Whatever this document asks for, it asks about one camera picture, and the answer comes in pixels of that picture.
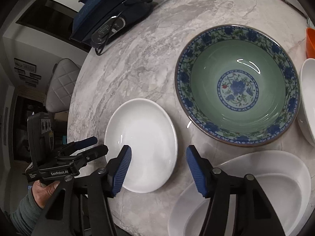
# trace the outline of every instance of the white plate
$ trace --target white plate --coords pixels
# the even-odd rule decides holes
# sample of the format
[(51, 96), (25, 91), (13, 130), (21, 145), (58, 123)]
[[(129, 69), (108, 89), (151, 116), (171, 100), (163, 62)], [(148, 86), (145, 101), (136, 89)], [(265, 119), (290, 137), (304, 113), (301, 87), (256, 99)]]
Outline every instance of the white plate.
[(107, 161), (129, 145), (132, 158), (123, 187), (135, 193), (159, 189), (171, 176), (177, 159), (177, 137), (170, 117), (155, 102), (136, 98), (112, 115), (105, 133)]
[[(286, 236), (299, 224), (311, 194), (311, 177), (305, 164), (283, 151), (245, 154), (218, 166), (227, 174), (253, 174), (269, 198)], [(169, 236), (198, 236), (209, 200), (192, 183), (179, 196), (168, 221)], [(233, 232), (235, 196), (231, 196), (225, 235)]]
[(315, 147), (314, 58), (308, 58), (304, 61), (299, 76), (302, 95), (297, 120), (305, 138)]

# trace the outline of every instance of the white bowl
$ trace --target white bowl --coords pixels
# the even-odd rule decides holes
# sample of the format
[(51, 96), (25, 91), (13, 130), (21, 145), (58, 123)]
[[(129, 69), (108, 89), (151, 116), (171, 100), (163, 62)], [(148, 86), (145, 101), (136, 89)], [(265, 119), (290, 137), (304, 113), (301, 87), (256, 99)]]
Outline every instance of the white bowl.
[[(260, 151), (245, 154), (218, 166), (232, 176), (253, 174), (282, 224), (286, 236), (306, 210), (311, 195), (311, 177), (306, 165), (295, 155), (283, 151)], [(234, 224), (235, 196), (231, 195), (226, 234)], [(179, 196), (168, 221), (169, 236), (198, 236), (206, 216), (209, 199), (205, 199), (192, 183)]]
[(315, 147), (315, 59), (308, 58), (300, 71), (301, 103), (297, 115), (300, 128), (308, 140)]

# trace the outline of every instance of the round table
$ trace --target round table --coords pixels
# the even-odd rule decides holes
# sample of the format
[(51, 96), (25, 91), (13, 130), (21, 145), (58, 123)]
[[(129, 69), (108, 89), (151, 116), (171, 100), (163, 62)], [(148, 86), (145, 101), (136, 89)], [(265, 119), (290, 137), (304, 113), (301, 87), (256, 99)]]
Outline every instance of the round table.
[[(221, 143), (200, 131), (186, 116), (174, 86), (176, 61), (184, 46), (198, 33), (221, 24), (241, 24), (273, 37), (289, 54), (299, 72), (306, 59), (306, 19), (283, 0), (164, 0), (153, 13), (116, 39), (102, 56), (88, 54), (72, 95), (68, 140), (96, 136), (104, 143), (106, 126), (114, 111), (133, 98), (158, 103), (171, 117), (179, 149), (174, 172), (160, 189), (136, 194), (122, 189), (110, 199), (114, 222), (132, 235), (167, 236), (167, 221), (180, 193), (193, 181), (185, 160), (185, 148), (194, 144), (213, 166), (260, 150), (283, 150), (307, 165), (312, 177), (306, 222), (315, 203), (315, 151), (297, 122), (275, 142), (256, 148)], [(89, 163), (81, 176), (105, 166), (105, 158)], [(292, 236), (301, 228), (296, 228)]]

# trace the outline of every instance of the orange container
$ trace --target orange container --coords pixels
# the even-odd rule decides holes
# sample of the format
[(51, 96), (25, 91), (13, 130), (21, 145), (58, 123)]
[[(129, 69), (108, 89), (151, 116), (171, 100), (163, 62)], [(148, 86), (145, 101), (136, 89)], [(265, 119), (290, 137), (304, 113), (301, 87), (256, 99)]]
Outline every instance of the orange container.
[(306, 29), (306, 56), (315, 58), (315, 29)]

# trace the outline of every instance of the floral pattern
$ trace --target floral pattern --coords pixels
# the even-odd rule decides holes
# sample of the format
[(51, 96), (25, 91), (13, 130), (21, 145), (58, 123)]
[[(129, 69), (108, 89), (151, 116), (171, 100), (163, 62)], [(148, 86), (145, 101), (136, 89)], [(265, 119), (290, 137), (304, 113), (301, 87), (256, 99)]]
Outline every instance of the floral pattern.
[[(273, 58), (282, 72), (285, 82), (284, 105), (273, 124), (265, 129), (252, 133), (238, 133), (221, 128), (203, 114), (194, 100), (190, 87), (193, 64), (207, 47), (224, 40), (242, 40), (257, 45)], [(231, 104), (236, 102), (240, 95), (245, 95), (246, 102), (243, 100), (241, 107), (246, 108), (248, 105), (255, 105), (255, 99), (252, 103), (250, 103), (251, 99), (250, 101), (247, 99), (247, 97), (252, 96), (258, 98), (258, 86), (255, 85), (253, 79), (248, 76), (246, 81), (250, 82), (251, 80), (253, 86), (247, 86), (246, 81), (242, 80), (245, 76), (241, 73), (240, 76), (236, 74), (235, 79), (232, 79), (231, 82), (224, 81), (224, 77), (222, 83), (220, 83), (220, 93), (226, 104), (233, 107)], [(208, 29), (196, 36), (186, 46), (178, 59), (175, 84), (182, 107), (195, 124), (206, 134), (222, 142), (237, 146), (258, 146), (275, 140), (292, 124), (300, 105), (300, 84), (297, 72), (287, 53), (270, 37), (246, 26), (223, 25)]]
[(237, 69), (220, 77), (217, 91), (221, 102), (227, 108), (238, 112), (251, 109), (259, 96), (255, 79), (249, 73)]

